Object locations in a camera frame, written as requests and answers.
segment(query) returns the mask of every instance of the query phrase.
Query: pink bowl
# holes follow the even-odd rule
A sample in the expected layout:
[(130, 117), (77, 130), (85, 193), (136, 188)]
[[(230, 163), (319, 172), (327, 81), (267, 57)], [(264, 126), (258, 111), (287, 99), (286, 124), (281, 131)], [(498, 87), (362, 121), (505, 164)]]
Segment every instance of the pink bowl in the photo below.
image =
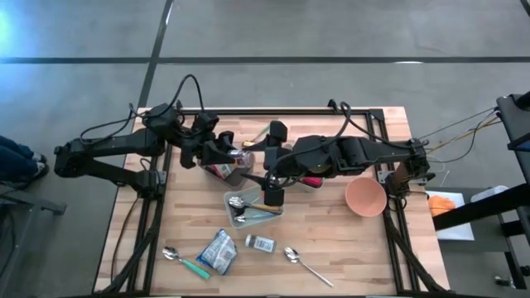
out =
[(348, 207), (360, 216), (377, 216), (387, 205), (387, 194), (374, 179), (357, 178), (349, 182), (345, 194)]

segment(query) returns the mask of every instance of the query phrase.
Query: wooden tabletop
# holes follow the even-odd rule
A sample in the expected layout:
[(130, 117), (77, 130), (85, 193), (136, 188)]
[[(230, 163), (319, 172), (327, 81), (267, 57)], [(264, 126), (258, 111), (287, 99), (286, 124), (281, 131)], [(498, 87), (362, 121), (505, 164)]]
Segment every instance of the wooden tabletop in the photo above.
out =
[[(390, 140), (410, 138), (405, 109), (382, 109)], [(220, 116), (215, 131), (235, 132), (234, 145), (238, 147), (243, 141), (254, 138), (273, 119), (281, 120), (288, 127), (289, 144), (294, 144), (298, 137), (311, 134), (335, 135), (344, 121), (344, 117), (334, 115)], [(186, 125), (190, 126), (191, 120), (186, 120)], [(353, 120), (360, 126), (366, 126), (364, 117), (353, 117)], [(134, 130), (141, 127), (137, 119)], [(363, 136), (363, 133), (349, 125), (344, 135)], [(128, 155), (125, 167), (141, 170), (139, 158), (137, 155)], [(360, 176), (326, 180), (324, 188), (315, 193), (290, 187), (286, 192), (281, 217), (254, 227), (235, 229), (230, 226), (223, 203), (224, 193), (229, 189), (199, 167), (183, 169), (179, 158), (180, 150), (173, 148), (152, 276), (152, 295), (395, 294), (383, 216), (361, 218), (348, 209), (344, 198), (347, 183), (358, 177), (374, 177), (373, 168)], [(263, 154), (258, 153), (256, 158), (254, 173), (262, 175), (265, 173)], [(243, 188), (254, 186), (255, 183), (247, 181)], [(118, 191), (95, 290), (105, 288), (110, 282), (113, 251), (125, 216), (135, 199), (136, 193), (129, 187)], [(136, 204), (126, 227), (114, 274), (119, 272), (133, 252), (141, 202), (140, 199)], [(435, 280), (448, 289), (446, 270), (425, 196), (409, 196), (405, 214), (414, 253)], [(238, 249), (238, 255), (226, 276), (208, 268), (212, 277), (204, 281), (179, 262), (166, 260), (161, 253), (164, 246), (172, 246), (178, 249), (184, 259), (199, 264), (195, 258), (220, 228), (228, 232)], [(246, 248), (244, 239), (248, 234), (276, 240), (276, 253)], [(290, 263), (282, 251), (287, 246), (295, 248), (307, 265), (329, 279), (335, 287), (328, 287), (302, 265)], [(402, 254), (399, 256), (405, 285), (410, 289), (404, 257)], [(142, 284), (146, 258), (147, 254), (140, 263), (138, 285)]]

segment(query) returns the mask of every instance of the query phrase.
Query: concrete floor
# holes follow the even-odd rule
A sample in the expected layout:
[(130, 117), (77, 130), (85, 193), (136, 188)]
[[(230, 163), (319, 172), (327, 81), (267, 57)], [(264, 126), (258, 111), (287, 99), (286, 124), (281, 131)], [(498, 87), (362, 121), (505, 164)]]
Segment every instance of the concrete floor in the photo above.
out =
[[(165, 0), (0, 1), (0, 57), (149, 57)], [(517, 56), (530, 53), (530, 17), (519, 0), (176, 1), (161, 56)], [(54, 161), (53, 148), (86, 127), (127, 116), (147, 64), (1, 65), (0, 134)], [(197, 75), (210, 107), (405, 106), (421, 136), (530, 89), (530, 64), (158, 65), (147, 106), (171, 99)], [(181, 96), (197, 106), (195, 91)], [(470, 126), (436, 134), (445, 141)], [(104, 128), (103, 135), (112, 131)], [(468, 141), (441, 150), (445, 160)], [(502, 126), (477, 136), (473, 151), (448, 164), (445, 186), (513, 186), (523, 177)], [(122, 157), (109, 162), (122, 165)], [(445, 173), (431, 184), (438, 186)], [(62, 218), (41, 216), (36, 241), (12, 296), (57, 297), (92, 290), (116, 187), (50, 173), (31, 189), (68, 204)], [(517, 239), (519, 261), (530, 264)], [(459, 293), (514, 296), (491, 283), (507, 275), (499, 254), (444, 253)]]

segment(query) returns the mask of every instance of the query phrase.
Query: jeans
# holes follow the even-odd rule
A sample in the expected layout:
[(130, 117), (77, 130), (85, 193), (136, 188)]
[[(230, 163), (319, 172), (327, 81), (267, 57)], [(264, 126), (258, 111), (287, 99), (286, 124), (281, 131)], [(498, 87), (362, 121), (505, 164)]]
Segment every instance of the jeans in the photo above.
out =
[(0, 180), (28, 182), (37, 173), (33, 151), (28, 146), (0, 136)]

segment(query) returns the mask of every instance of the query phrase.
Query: bottle cap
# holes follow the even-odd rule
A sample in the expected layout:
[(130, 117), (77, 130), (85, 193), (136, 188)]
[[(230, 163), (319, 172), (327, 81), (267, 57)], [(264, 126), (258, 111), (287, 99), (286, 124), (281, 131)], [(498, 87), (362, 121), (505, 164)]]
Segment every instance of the bottle cap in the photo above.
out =
[(251, 234), (247, 236), (247, 239), (245, 240), (245, 246), (248, 247), (250, 245), (250, 238), (252, 237)]

